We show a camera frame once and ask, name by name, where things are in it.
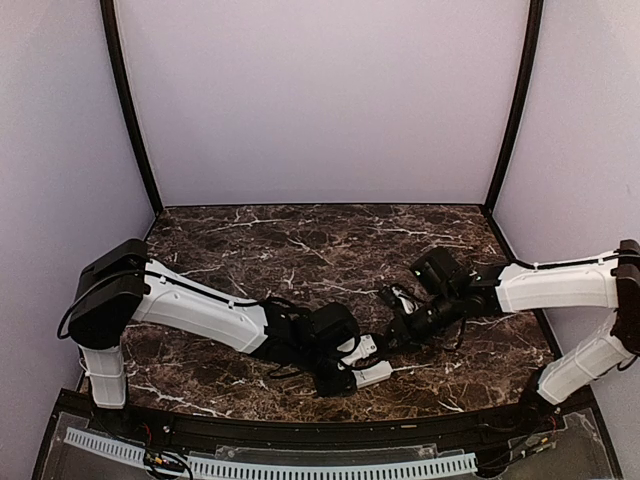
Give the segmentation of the white remote control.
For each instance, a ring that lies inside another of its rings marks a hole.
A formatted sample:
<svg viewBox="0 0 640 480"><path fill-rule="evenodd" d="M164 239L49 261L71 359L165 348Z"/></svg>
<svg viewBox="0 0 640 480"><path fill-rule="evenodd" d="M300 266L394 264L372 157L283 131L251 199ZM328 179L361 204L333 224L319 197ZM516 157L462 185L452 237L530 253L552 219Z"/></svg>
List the white remote control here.
<svg viewBox="0 0 640 480"><path fill-rule="evenodd" d="M368 368L353 370L358 389L388 380L394 369L388 361L380 361Z"/></svg>

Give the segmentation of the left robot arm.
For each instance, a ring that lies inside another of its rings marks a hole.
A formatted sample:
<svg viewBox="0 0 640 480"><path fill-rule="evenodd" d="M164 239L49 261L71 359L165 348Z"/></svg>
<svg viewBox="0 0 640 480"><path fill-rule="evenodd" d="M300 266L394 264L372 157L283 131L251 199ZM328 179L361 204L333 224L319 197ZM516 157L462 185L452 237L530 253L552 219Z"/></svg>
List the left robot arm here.
<svg viewBox="0 0 640 480"><path fill-rule="evenodd" d="M348 396L356 376L345 363L359 344L349 309L329 303L317 310L280 297L244 299L185 278L149 257L147 245L129 239L87 265L73 304L58 327L60 339L80 348L101 417L120 436L141 427L127 403L121 336L132 320L168 326L212 339L251 357L294 366L312 375L321 397Z"/></svg>

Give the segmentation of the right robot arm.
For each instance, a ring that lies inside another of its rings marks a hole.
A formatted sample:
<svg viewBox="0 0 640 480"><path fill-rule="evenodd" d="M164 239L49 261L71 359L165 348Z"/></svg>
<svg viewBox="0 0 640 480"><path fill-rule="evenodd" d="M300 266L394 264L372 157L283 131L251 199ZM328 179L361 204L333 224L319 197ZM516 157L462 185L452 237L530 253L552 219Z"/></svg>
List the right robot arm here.
<svg viewBox="0 0 640 480"><path fill-rule="evenodd" d="M575 391L639 355L639 244L628 239L613 251L560 263L516 261L478 271L467 269L444 247L410 267L431 300L423 303L401 285L379 295L393 309L390 348L420 345L452 324L524 310L602 307L604 324L577 347L532 377L526 399L510 413L521 434L534 432Z"/></svg>

